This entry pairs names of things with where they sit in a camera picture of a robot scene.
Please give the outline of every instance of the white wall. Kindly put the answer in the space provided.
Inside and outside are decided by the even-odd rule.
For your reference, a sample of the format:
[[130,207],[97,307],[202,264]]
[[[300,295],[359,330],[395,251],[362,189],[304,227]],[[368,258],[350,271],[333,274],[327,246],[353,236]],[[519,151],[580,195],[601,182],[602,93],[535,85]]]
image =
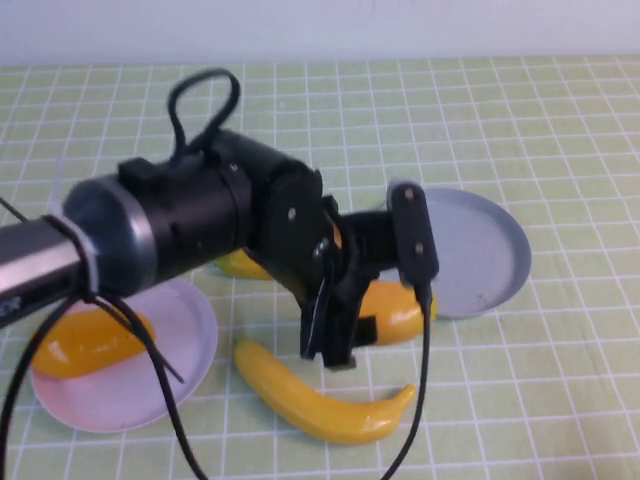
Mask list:
[[640,0],[0,0],[0,65],[640,52]]

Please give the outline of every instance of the light blue plate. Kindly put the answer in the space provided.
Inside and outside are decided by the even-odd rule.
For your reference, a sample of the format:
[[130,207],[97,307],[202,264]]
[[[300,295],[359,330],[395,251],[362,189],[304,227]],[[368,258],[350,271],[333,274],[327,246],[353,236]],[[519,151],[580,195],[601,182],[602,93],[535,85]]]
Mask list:
[[[449,188],[425,193],[440,262],[433,282],[438,315],[478,316],[513,298],[531,271],[531,247],[518,222],[474,193]],[[380,278],[397,281],[398,272]]]

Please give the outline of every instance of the grid pattern surface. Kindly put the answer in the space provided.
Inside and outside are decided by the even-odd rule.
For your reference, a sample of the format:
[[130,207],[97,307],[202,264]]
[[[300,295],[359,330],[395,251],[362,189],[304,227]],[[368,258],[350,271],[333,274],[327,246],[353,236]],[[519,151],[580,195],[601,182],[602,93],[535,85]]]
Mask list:
[[[436,322],[426,420],[396,478],[640,478],[640,57],[229,68],[244,88],[229,126],[319,167],[342,209],[376,205],[388,181],[411,177],[498,202],[529,237],[531,280],[516,298],[480,318]],[[0,195],[35,216],[122,159],[166,158],[165,97],[194,70],[0,70]],[[189,132],[226,90],[206,85],[181,101]],[[420,340],[363,350],[358,369],[324,372],[297,358],[298,312],[283,289],[204,269],[188,278],[220,324],[214,365],[181,408],[204,470],[213,478],[377,478],[411,409],[377,444],[312,441],[243,383],[229,362],[231,339],[256,338],[308,384],[356,401],[415,382]],[[3,391],[36,321],[0,332]],[[19,405],[8,478],[191,478],[166,419],[126,435],[89,435],[51,419],[28,385]]]

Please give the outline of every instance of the plastic banana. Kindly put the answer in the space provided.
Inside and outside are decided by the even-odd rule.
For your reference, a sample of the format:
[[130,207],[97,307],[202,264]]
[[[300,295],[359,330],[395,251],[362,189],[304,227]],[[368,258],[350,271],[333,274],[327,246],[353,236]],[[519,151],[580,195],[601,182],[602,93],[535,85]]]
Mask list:
[[[243,250],[237,250],[216,261],[220,270],[228,275],[243,278],[267,280],[271,277]],[[360,316],[376,317],[378,330],[377,345],[391,345],[407,342],[420,335],[424,322],[420,305],[412,290],[397,282],[374,280],[362,300]],[[435,295],[431,303],[431,321],[438,315],[438,301]]]
[[233,360],[245,381],[278,415],[306,434],[331,443],[358,445],[390,435],[416,394],[413,385],[406,385],[388,400],[336,400],[303,383],[248,338],[234,342]]
[[[139,315],[155,340],[151,322]],[[60,319],[36,352],[32,368],[54,378],[89,375],[139,355],[144,345],[99,308]]]

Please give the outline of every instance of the black cable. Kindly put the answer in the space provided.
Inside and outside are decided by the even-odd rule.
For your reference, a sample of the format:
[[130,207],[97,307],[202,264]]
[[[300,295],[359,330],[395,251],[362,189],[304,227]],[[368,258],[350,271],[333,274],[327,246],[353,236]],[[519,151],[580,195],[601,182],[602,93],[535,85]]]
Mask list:
[[395,460],[391,463],[387,471],[382,475],[380,480],[389,480],[402,464],[409,449],[416,438],[416,434],[420,428],[420,419],[422,417],[422,409],[424,407],[424,399],[427,392],[427,373],[429,371],[429,343],[431,339],[431,287],[420,286],[415,288],[416,300],[420,304],[422,315],[424,317],[424,331],[422,334],[422,362],[420,366],[420,385],[418,387],[418,399],[416,400],[416,413],[411,422],[409,435],[405,440],[400,452]]
[[15,209],[15,207],[13,205],[11,205],[9,202],[7,202],[4,198],[0,197],[0,205],[2,205],[4,208],[6,208],[8,210],[8,212],[13,215],[14,217],[16,217],[18,220],[20,220],[22,223],[24,222],[28,222],[29,219],[27,217],[25,217],[24,215],[22,215],[18,210]]
[[9,431],[11,427],[11,417],[13,415],[13,409],[15,407],[18,394],[20,393],[20,387],[24,377],[27,374],[29,365],[35,356],[40,344],[44,341],[45,337],[53,328],[53,326],[67,313],[67,311],[80,300],[80,295],[75,294],[63,301],[58,307],[49,314],[44,322],[38,327],[36,332],[29,340],[29,343],[24,349],[16,370],[9,383],[7,390],[7,396],[2,405],[2,414],[0,415],[0,480],[5,478],[5,470],[7,467],[7,444],[9,443]]
[[[189,145],[187,145],[184,128],[182,126],[182,123],[180,122],[180,119],[178,118],[177,113],[178,99],[182,96],[183,93],[185,93],[188,89],[194,87],[198,83],[218,77],[226,77],[231,82],[231,92],[227,97],[227,101],[218,111],[218,113],[216,113],[216,115],[211,119],[204,131],[202,131],[202,133],[200,133]],[[171,125],[173,126],[173,131],[175,134],[175,147],[173,155],[171,157],[171,164],[179,162],[180,159],[186,154],[195,153],[202,150],[206,146],[207,141],[213,137],[213,135],[220,129],[222,124],[229,118],[229,115],[233,113],[239,99],[240,82],[230,71],[223,68],[205,70],[178,83],[173,88],[173,90],[171,90],[169,99],[167,100],[169,120],[171,121]]]

